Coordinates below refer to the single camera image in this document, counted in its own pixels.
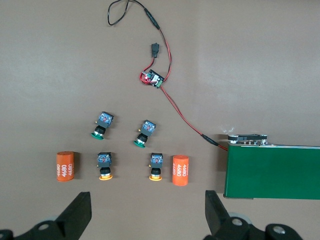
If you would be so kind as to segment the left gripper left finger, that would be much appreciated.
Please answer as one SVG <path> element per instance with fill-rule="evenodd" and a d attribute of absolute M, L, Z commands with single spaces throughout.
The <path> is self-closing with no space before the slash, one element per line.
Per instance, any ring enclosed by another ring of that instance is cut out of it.
<path fill-rule="evenodd" d="M 91 219 L 91 194 L 80 192 L 55 220 L 40 222 L 19 236 L 0 229 L 0 240 L 79 240 Z"/>

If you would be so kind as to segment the small controller circuit board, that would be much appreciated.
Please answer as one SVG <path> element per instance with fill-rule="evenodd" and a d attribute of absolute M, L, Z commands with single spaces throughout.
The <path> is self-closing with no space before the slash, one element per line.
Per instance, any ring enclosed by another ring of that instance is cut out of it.
<path fill-rule="evenodd" d="M 150 85 L 159 89 L 165 81 L 165 78 L 151 69 L 149 72 L 142 71 L 140 80 L 145 85 Z"/>

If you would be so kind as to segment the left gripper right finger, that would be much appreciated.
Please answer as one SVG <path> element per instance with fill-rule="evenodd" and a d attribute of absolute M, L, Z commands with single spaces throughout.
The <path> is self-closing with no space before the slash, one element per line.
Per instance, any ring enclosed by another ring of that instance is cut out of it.
<path fill-rule="evenodd" d="M 214 190 L 205 191 L 205 217 L 211 234 L 203 240 L 303 240 L 284 224 L 271 223 L 260 230 L 238 215 L 230 216 Z"/>

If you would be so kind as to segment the green conveyor belt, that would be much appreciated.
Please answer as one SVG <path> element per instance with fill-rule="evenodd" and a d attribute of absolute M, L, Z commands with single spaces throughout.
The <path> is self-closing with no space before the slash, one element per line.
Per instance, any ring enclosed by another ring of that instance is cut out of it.
<path fill-rule="evenodd" d="M 269 144 L 266 134 L 230 134 L 224 196 L 320 200 L 320 146 Z"/>

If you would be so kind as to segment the green push button switch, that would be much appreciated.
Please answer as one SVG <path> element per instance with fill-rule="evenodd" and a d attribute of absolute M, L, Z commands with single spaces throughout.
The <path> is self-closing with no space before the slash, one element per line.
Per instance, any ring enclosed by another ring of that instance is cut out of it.
<path fill-rule="evenodd" d="M 91 133 L 91 136 L 97 140 L 103 140 L 106 130 L 111 126 L 113 120 L 114 115 L 106 111 L 102 111 L 97 121 L 95 122 L 96 127 L 94 131 Z"/>
<path fill-rule="evenodd" d="M 145 120 L 139 129 L 139 135 L 133 143 L 140 148 L 145 148 L 145 143 L 148 141 L 148 137 L 150 137 L 156 129 L 156 124 Z"/>

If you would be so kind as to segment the orange 4680 cylinder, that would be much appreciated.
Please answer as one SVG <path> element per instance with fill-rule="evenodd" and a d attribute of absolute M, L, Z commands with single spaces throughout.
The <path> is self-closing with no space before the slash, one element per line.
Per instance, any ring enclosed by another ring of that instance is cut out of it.
<path fill-rule="evenodd" d="M 172 158 L 172 183 L 183 187 L 189 183 L 189 157 L 174 155 Z"/>
<path fill-rule="evenodd" d="M 56 179 L 68 182 L 74 179 L 74 152 L 60 151 L 56 154 Z"/>

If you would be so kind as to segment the yellow push button switch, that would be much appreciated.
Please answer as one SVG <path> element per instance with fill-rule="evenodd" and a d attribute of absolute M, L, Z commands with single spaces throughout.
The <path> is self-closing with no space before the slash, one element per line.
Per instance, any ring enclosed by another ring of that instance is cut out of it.
<path fill-rule="evenodd" d="M 162 153 L 152 152 L 150 154 L 150 176 L 149 179 L 154 182 L 162 180 L 161 168 L 163 166 L 164 156 Z"/>
<path fill-rule="evenodd" d="M 111 152 L 100 152 L 97 155 L 97 168 L 99 168 L 101 181 L 107 181 L 113 178 L 111 174 L 112 154 Z"/>

